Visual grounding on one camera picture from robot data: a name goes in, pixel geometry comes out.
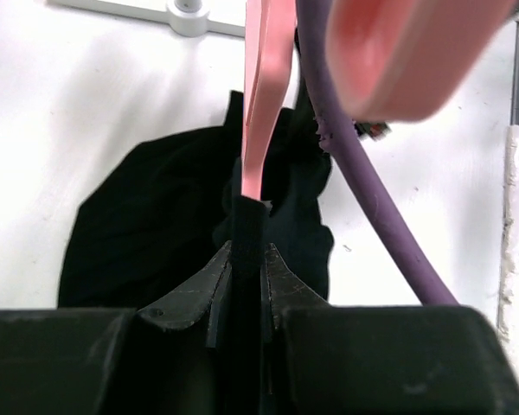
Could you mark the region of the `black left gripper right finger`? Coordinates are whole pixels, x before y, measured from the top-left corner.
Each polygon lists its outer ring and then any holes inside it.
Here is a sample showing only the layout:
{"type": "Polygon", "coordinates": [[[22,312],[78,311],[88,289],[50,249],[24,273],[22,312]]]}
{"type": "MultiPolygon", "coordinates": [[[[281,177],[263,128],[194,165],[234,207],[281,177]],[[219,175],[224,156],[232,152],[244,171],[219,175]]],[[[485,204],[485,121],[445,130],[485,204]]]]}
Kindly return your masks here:
{"type": "Polygon", "coordinates": [[[465,306],[336,307],[275,246],[266,414],[519,414],[519,385],[484,316],[465,306]]]}

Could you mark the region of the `black t shirt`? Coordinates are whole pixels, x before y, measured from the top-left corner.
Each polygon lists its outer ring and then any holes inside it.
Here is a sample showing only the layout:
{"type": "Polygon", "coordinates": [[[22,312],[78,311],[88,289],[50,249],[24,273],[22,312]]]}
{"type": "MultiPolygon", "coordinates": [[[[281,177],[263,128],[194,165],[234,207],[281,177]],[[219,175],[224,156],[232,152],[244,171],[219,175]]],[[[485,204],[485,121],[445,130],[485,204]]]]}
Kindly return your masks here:
{"type": "MultiPolygon", "coordinates": [[[[136,146],[81,204],[64,256],[61,307],[141,308],[198,272],[231,237],[240,191],[242,95],[220,126],[136,146]]],[[[305,89],[279,114],[262,197],[266,238],[319,296],[329,291],[334,245],[318,198],[331,160],[318,143],[305,89]]]]}

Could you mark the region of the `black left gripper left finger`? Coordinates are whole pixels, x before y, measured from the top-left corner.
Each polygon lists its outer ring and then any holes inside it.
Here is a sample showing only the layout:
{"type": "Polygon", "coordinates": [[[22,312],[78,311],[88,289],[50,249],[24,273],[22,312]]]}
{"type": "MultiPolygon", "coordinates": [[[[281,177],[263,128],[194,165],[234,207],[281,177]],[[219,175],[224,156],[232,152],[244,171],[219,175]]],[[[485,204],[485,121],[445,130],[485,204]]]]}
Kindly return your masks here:
{"type": "Polygon", "coordinates": [[[216,413],[206,333],[228,256],[141,310],[0,310],[0,414],[216,413]]]}

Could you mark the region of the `pink plastic hanger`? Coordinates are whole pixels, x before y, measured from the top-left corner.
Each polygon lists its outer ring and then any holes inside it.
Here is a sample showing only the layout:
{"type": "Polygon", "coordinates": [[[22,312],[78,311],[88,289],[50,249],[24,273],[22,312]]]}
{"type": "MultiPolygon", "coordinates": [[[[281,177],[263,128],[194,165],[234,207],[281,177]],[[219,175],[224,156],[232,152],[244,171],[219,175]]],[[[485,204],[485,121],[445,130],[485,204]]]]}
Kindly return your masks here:
{"type": "MultiPolygon", "coordinates": [[[[320,61],[352,118],[421,120],[447,101],[516,8],[515,1],[332,1],[320,61]]],[[[293,1],[246,6],[240,191],[254,200],[261,197],[300,21],[293,1]]]]}

